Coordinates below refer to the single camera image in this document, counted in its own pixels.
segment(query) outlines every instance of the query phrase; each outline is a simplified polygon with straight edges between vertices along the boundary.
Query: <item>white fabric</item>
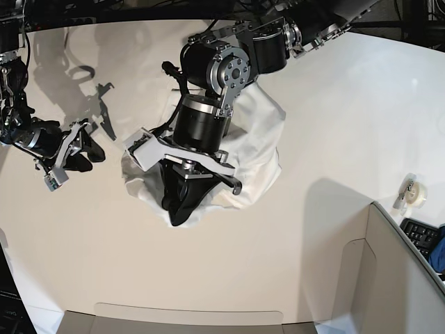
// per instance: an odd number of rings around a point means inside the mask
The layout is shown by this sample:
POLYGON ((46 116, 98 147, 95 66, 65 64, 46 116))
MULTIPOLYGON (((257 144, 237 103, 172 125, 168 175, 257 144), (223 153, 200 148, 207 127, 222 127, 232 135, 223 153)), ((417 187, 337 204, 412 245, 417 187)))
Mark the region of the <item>white fabric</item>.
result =
MULTIPOLYGON (((170 117, 178 101, 179 93, 172 92, 163 122, 170 117)), ((215 209, 248 207, 267 192, 281 173, 277 142, 285 117, 286 113, 257 84, 243 90, 234 104, 229 133, 220 146, 221 150, 229 153, 227 162, 235 167, 235 177, 243 183, 243 190, 235 196, 229 187, 219 184, 181 227, 192 226, 205 212, 215 209)), ((128 193, 146 202, 170 224, 167 211, 161 207, 164 187, 159 165, 144 173, 130 157, 124 155, 122 172, 128 193)))

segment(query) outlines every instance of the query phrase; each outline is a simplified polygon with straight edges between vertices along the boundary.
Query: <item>tape roll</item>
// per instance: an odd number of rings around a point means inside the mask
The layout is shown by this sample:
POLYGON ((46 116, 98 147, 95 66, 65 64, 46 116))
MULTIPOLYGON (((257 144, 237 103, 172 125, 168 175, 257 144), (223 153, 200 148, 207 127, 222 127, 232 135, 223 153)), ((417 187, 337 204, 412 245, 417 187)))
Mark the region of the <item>tape roll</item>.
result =
POLYGON ((404 208, 402 209, 402 212, 400 213, 402 216, 404 216, 405 218, 411 218, 412 215, 412 207, 409 205, 404 206, 404 208))
POLYGON ((412 185, 411 191, 406 193, 406 203, 410 207, 422 207, 426 201, 428 192, 426 187, 418 182, 412 185))

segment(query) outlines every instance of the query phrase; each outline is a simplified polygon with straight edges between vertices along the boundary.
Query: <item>metal bracket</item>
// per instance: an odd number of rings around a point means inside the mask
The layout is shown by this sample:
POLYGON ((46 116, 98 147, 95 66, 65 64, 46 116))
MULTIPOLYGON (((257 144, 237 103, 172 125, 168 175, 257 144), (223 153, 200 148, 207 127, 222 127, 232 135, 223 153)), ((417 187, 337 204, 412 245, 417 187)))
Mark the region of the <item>metal bracket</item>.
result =
POLYGON ((178 158, 181 160, 196 161, 211 172, 233 176, 235 168, 226 163, 217 162, 205 153, 193 152, 179 148, 157 138, 146 129, 141 129, 124 142, 125 150, 134 162, 147 171, 162 159, 178 158))
POLYGON ((58 151, 56 157, 56 163, 43 179, 50 191, 59 189, 62 184, 69 180, 67 172, 63 169, 63 166, 65 165, 66 159, 69 155, 76 154, 79 151, 79 148, 72 145, 72 143, 76 140, 79 132, 86 125, 88 125, 88 123, 74 123, 71 128, 71 133, 65 139, 63 139, 62 145, 60 146, 60 150, 58 151))
POLYGON ((14 92, 11 90, 10 86, 9 86, 9 82, 8 82, 8 74, 9 74, 9 69, 6 67, 3 67, 1 69, 1 74, 3 76, 3 84, 5 85, 6 91, 9 94, 9 104, 10 107, 14 107, 14 92))
POLYGON ((394 202, 393 208, 397 210, 402 210, 406 203, 406 195, 409 191, 412 190, 412 186, 417 180, 417 176, 414 174, 408 174, 407 177, 403 180, 402 185, 399 189, 399 194, 396 199, 396 202, 394 202))

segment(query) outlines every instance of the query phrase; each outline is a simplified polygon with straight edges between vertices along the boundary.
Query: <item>white tabletop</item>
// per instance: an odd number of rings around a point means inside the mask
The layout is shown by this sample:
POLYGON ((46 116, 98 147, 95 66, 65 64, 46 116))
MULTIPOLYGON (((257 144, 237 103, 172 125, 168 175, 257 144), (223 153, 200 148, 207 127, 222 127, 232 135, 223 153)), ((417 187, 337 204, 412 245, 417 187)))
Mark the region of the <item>white tabletop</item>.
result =
MULTIPOLYGON (((159 121, 184 38, 204 22, 136 22, 31 36, 29 104, 41 118, 76 114, 95 84, 122 140, 159 121), (81 90, 67 71, 96 70, 81 90)), ((278 310, 284 323, 330 319, 343 247, 366 231, 368 204, 388 210, 408 173, 428 186, 413 216, 445 219, 445 55, 348 33, 262 76, 287 112, 283 171, 241 212, 213 212, 191 229, 168 228, 126 194, 122 148, 96 135, 107 160, 48 192, 29 157, 9 150, 0 172, 0 228, 27 305, 94 313, 96 303, 175 310, 278 310)))

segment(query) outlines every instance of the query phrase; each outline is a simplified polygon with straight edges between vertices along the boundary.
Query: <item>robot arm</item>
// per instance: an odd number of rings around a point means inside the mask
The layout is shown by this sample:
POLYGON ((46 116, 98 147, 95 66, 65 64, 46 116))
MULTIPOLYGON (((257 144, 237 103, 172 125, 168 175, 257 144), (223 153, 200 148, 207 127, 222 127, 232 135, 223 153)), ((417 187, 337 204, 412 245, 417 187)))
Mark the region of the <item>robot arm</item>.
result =
POLYGON ((235 170, 219 150, 233 115, 234 100, 260 74, 286 67, 290 56, 318 49, 349 29, 377 0, 306 0, 277 4, 255 21, 240 21, 191 36, 181 52, 181 69, 163 69, 181 86, 181 99, 169 122, 142 129, 125 142, 144 171, 161 167, 165 187, 162 206, 173 226, 184 223, 204 197, 221 182, 241 192, 235 170), (226 38, 235 36, 238 45, 226 38), (203 95, 189 94, 186 82, 203 95), (171 134, 168 129, 176 118, 171 134))
POLYGON ((7 19, 0 19, 0 143, 31 155, 53 191, 68 180, 67 170, 92 170, 91 162, 105 160, 105 153, 88 135, 88 120, 75 122, 64 132, 59 122, 33 117, 35 110, 24 92, 29 59, 25 65, 18 56, 22 6, 19 0, 0 1, 1 12, 8 13, 7 19))

